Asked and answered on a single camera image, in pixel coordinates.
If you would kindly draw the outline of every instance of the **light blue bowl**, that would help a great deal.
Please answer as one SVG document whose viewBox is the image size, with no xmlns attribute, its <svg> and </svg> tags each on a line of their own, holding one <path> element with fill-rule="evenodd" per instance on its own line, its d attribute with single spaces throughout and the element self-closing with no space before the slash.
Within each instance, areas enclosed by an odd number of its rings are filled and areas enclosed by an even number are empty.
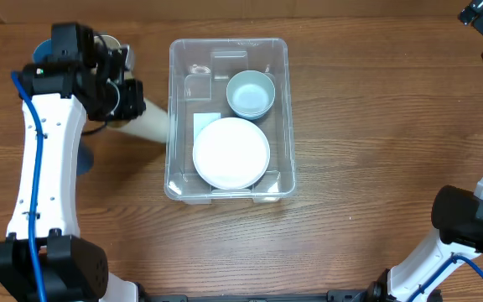
<svg viewBox="0 0 483 302">
<path fill-rule="evenodd" d="M 226 99 L 238 117 L 256 120 L 272 107 L 275 85 L 260 71 L 242 71 L 228 82 Z"/>
</svg>

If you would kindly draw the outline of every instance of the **wooden table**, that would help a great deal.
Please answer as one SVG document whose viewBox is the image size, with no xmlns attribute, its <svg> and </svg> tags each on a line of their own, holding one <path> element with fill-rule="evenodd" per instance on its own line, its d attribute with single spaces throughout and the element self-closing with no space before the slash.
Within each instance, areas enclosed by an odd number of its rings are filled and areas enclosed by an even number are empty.
<svg viewBox="0 0 483 302">
<path fill-rule="evenodd" d="M 364 289 L 431 227 L 435 194 L 483 175 L 483 38 L 454 18 L 322 18 L 93 23 L 131 44 L 145 95 L 167 106 L 178 38 L 281 37 L 288 43 L 299 189 L 278 203 L 186 206 L 163 190 L 165 147 L 120 133 L 85 138 L 94 169 L 78 179 L 82 236 L 110 270 L 150 294 L 322 293 Z M 10 70 L 49 24 L 0 25 L 0 241 L 23 152 Z M 483 268 L 483 257 L 476 260 Z M 460 268 L 447 300 L 483 301 Z M 0 301 L 13 300 L 0 285 Z"/>
</svg>

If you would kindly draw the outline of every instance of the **plastic bin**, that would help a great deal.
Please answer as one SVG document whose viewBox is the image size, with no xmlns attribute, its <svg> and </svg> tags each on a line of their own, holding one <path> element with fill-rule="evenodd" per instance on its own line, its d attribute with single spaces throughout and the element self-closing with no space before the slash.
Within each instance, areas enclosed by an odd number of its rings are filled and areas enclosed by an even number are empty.
<svg viewBox="0 0 483 302">
<path fill-rule="evenodd" d="M 208 123 L 235 117 L 226 100 L 226 85 L 238 72 L 258 70 L 272 79 L 273 107 L 255 121 L 270 144 L 264 176 L 241 190 L 219 190 L 201 179 L 193 165 L 193 142 Z M 282 39 L 179 39 L 170 47 L 169 137 L 165 160 L 165 194 L 188 204 L 212 199 L 253 198 L 273 202 L 296 187 L 288 49 Z"/>
</svg>

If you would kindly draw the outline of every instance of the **wire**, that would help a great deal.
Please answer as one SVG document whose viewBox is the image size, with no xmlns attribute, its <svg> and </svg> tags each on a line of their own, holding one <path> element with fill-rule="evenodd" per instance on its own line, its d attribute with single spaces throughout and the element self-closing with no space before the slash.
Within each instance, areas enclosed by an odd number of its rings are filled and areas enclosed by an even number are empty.
<svg viewBox="0 0 483 302">
<path fill-rule="evenodd" d="M 443 263 L 443 265 L 434 273 L 434 275 L 432 277 L 430 277 L 426 281 L 426 283 L 424 285 L 420 286 L 411 295 L 411 297 L 408 299 L 408 302 L 413 302 L 417 298 L 417 296 L 419 296 L 421 293 L 424 293 L 424 291 L 444 272 L 444 270 L 450 264 L 457 263 L 458 260 L 461 260 L 461 261 L 469 264 L 469 266 L 471 266 L 476 271 L 476 273 L 478 273 L 483 278 L 483 271 L 474 262 L 472 262 L 470 259 L 468 259 L 466 257 L 459 256 L 459 255 L 453 255 L 452 257 L 450 257 L 447 261 L 445 261 Z"/>
<path fill-rule="evenodd" d="M 89 130 L 89 131 L 82 132 L 81 133 L 81 136 L 87 136 L 87 135 L 92 135 L 92 134 L 95 134 L 95 133 L 99 133 L 101 130 L 105 129 L 106 127 L 107 127 L 107 122 L 104 122 L 103 125 L 101 125 L 98 128 L 95 128 L 95 129 L 92 129 L 92 130 Z"/>
<path fill-rule="evenodd" d="M 23 98 L 23 102 L 27 105 L 27 108 L 31 112 L 33 117 L 34 126 L 37 131 L 37 151 L 34 158 L 34 172 L 33 172 L 33 188 L 31 190 L 31 206 L 29 207 L 29 252 L 31 254 L 31 262 L 33 263 L 34 279 L 37 284 L 37 292 L 40 302 L 48 302 L 46 288 L 44 287 L 44 276 L 40 267 L 39 250 L 37 249 L 36 236 L 35 236 L 35 222 L 37 220 L 37 203 L 39 198 L 39 181 L 40 181 L 40 167 L 42 165 L 42 151 L 44 148 L 44 134 L 42 132 L 42 124 L 40 123 L 39 114 L 34 108 L 31 97 L 20 83 L 18 78 L 18 72 L 13 71 L 11 73 L 14 85 L 18 89 L 20 96 Z"/>
</svg>

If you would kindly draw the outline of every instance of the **blue cable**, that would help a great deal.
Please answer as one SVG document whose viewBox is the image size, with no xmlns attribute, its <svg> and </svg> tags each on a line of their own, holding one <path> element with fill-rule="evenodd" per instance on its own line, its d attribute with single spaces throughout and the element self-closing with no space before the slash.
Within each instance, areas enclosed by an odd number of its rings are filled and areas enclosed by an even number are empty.
<svg viewBox="0 0 483 302">
<path fill-rule="evenodd" d="M 29 207 L 29 252 L 31 253 L 31 262 L 33 263 L 34 279 L 37 284 L 37 292 L 40 302 L 48 302 L 46 288 L 44 287 L 44 276 L 40 268 L 39 251 L 35 241 L 35 222 L 37 216 L 37 203 L 39 198 L 39 181 L 40 181 L 40 167 L 42 165 L 42 149 L 44 147 L 44 133 L 42 132 L 42 124 L 40 123 L 39 114 L 34 109 L 33 101 L 28 96 L 27 92 L 18 79 L 18 72 L 11 73 L 14 85 L 18 89 L 20 96 L 22 96 L 25 105 L 31 112 L 34 120 L 34 126 L 37 129 L 37 152 L 34 158 L 34 173 L 33 173 L 33 188 L 31 190 L 31 206 Z"/>
<path fill-rule="evenodd" d="M 458 260 L 461 260 L 461 261 L 469 264 L 469 266 L 471 266 L 476 271 L 476 273 L 478 273 L 483 278 L 483 271 L 474 262 L 472 262 L 470 259 L 465 258 L 463 256 L 454 255 L 454 256 L 450 257 L 450 259 L 445 261 L 443 263 L 443 265 L 434 273 L 434 275 L 432 277 L 430 277 L 430 279 L 428 279 L 423 286 L 421 286 L 419 289 L 417 289 L 413 293 L 413 295 L 411 295 L 411 297 L 408 299 L 408 302 L 413 302 L 417 298 L 417 296 L 419 296 L 421 293 L 423 293 L 444 272 L 444 270 L 451 263 L 455 263 Z"/>
</svg>

